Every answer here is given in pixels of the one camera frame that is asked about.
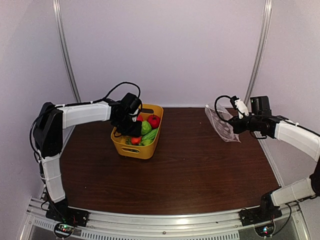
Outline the green toy grape bunch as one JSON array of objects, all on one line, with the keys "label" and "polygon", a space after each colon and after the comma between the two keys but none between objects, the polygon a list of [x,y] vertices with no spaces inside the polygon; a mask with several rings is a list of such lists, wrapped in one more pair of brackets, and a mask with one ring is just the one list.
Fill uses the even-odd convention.
[{"label": "green toy grape bunch", "polygon": [[132,145],[131,137],[127,137],[127,138],[125,139],[125,144],[126,144],[126,145]]}]

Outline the orange toy carrot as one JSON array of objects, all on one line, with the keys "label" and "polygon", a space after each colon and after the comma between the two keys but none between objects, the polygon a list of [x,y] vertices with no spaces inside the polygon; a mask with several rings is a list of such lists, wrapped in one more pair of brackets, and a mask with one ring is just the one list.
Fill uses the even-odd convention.
[{"label": "orange toy carrot", "polygon": [[139,136],[139,137],[131,137],[131,142],[132,142],[132,145],[139,145],[142,141],[142,137]]}]

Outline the green toy apple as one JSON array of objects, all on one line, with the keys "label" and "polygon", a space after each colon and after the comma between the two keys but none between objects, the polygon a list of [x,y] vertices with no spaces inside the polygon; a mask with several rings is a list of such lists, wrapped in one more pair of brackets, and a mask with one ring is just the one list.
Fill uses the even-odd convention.
[{"label": "green toy apple", "polygon": [[152,131],[152,126],[150,125],[150,123],[148,121],[143,121],[141,124],[141,135],[144,136],[146,134],[148,134],[149,132]]}]

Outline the red toy tomato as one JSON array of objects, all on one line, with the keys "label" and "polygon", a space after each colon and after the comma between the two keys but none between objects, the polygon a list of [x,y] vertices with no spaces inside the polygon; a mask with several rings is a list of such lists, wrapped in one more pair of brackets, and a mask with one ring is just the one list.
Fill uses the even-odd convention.
[{"label": "red toy tomato", "polygon": [[156,129],[160,126],[161,118],[155,114],[152,114],[147,118],[147,122],[150,124],[152,129]]}]

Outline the clear zip top bag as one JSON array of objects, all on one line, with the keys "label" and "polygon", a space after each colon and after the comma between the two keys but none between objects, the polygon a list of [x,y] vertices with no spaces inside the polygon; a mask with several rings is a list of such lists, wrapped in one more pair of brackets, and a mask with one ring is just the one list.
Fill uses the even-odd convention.
[{"label": "clear zip top bag", "polygon": [[238,134],[233,132],[233,127],[221,120],[215,111],[214,103],[208,103],[205,105],[205,114],[215,130],[218,136],[226,143],[240,143],[240,138]]}]

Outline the green toy guava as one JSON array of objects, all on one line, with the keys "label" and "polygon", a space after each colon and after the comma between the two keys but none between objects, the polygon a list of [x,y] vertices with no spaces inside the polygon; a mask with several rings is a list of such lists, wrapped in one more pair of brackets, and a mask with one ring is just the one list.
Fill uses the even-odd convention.
[{"label": "green toy guava", "polygon": [[150,145],[152,142],[153,142],[152,139],[145,139],[145,140],[143,140],[143,141],[141,142],[141,144],[142,144],[143,146],[148,146],[148,145]]}]

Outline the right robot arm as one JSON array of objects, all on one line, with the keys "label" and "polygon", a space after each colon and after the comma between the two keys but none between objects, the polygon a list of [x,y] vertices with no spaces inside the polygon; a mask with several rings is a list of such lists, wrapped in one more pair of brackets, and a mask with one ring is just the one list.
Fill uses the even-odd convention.
[{"label": "right robot arm", "polygon": [[251,110],[237,96],[230,97],[237,116],[227,121],[234,133],[257,133],[273,160],[282,186],[266,193],[256,210],[259,220],[268,220],[284,204],[314,199],[320,195],[320,135],[271,111],[267,96],[252,97]]}]

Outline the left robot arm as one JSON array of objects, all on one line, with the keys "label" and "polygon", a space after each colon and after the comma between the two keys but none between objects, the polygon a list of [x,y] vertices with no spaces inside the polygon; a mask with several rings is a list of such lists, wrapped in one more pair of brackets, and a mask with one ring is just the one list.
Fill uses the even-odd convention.
[{"label": "left robot arm", "polygon": [[119,134],[138,137],[142,130],[142,123],[137,121],[141,109],[142,101],[130,92],[118,101],[103,98],[82,103],[55,105],[46,102],[42,105],[32,135],[43,170],[42,179],[50,199],[56,203],[51,211],[61,222],[72,218],[71,209],[61,203],[66,199],[60,170],[63,130],[87,123],[110,122]]}]

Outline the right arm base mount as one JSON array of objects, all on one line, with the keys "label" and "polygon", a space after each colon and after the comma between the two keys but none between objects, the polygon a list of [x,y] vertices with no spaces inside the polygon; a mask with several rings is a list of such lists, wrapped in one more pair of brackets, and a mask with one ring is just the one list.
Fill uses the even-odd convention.
[{"label": "right arm base mount", "polygon": [[242,226],[255,225],[254,229],[259,237],[272,238],[279,232],[276,230],[275,220],[282,217],[282,211],[273,204],[271,193],[261,197],[258,207],[242,208],[238,214]]}]

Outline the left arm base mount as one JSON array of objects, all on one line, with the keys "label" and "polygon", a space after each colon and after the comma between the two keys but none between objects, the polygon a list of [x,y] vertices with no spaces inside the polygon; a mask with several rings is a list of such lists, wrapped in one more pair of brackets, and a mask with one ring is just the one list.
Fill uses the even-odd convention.
[{"label": "left arm base mount", "polygon": [[41,209],[46,211],[45,217],[54,220],[53,233],[59,239],[69,238],[76,227],[86,227],[89,212],[86,210],[69,207],[67,199],[54,203],[49,196],[41,204]]}]

